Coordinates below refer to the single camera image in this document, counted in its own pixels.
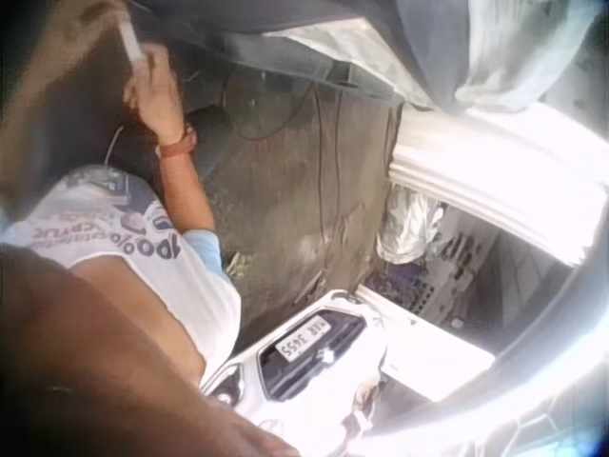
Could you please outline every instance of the skin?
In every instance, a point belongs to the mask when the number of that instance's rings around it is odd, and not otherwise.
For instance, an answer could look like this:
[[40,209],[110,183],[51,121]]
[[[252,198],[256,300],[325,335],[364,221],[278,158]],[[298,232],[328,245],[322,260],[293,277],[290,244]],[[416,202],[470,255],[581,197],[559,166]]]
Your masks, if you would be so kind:
[[[143,49],[146,60],[134,64],[133,75],[125,86],[124,101],[156,134],[160,146],[172,145],[185,135],[176,78],[165,47],[146,44]],[[161,177],[167,214],[180,233],[215,229],[211,208],[190,155],[161,157]],[[75,265],[71,271],[120,309],[189,382],[199,385],[206,368],[205,359],[182,324],[122,259],[96,257]]]
[[287,457],[89,283],[0,246],[0,454]]
[[[125,99],[169,145],[184,117],[167,51],[146,47]],[[161,159],[175,227],[213,229],[188,155]],[[0,245],[0,454],[296,456],[198,388],[205,360],[123,263],[66,270]]]

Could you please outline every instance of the wristwatch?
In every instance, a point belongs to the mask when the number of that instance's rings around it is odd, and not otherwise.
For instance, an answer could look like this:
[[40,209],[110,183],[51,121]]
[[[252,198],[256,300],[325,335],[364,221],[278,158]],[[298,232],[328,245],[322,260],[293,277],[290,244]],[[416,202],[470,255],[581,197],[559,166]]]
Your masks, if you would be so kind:
[[197,146],[197,132],[191,124],[186,123],[182,139],[172,145],[158,146],[157,155],[163,160],[176,155],[190,154],[195,146]]

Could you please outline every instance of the license plate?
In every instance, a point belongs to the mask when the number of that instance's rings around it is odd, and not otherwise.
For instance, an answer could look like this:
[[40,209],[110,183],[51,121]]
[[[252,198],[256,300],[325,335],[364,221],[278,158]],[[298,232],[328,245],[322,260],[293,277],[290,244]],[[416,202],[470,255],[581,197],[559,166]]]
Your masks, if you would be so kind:
[[327,321],[315,316],[309,319],[306,324],[298,328],[294,333],[284,338],[281,342],[275,345],[288,362],[292,362],[298,358],[303,352],[309,349],[319,341],[332,327]]

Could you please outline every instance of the hand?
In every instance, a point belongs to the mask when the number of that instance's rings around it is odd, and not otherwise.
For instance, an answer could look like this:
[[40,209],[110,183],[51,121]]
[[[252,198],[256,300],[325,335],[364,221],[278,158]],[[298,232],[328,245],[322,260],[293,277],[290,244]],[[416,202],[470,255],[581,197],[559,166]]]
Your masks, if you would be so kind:
[[133,64],[133,76],[125,86],[123,100],[136,109],[140,119],[157,136],[160,146],[184,137],[184,113],[175,74],[169,66],[167,48],[143,46],[146,59]]

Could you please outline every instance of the sleeve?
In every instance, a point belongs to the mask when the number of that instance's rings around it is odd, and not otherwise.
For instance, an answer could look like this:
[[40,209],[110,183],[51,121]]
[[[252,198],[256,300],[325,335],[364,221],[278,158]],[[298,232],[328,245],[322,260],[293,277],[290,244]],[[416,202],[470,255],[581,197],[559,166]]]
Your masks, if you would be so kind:
[[189,230],[183,235],[184,240],[195,250],[206,268],[230,283],[230,279],[222,270],[220,258],[220,240],[209,230]]

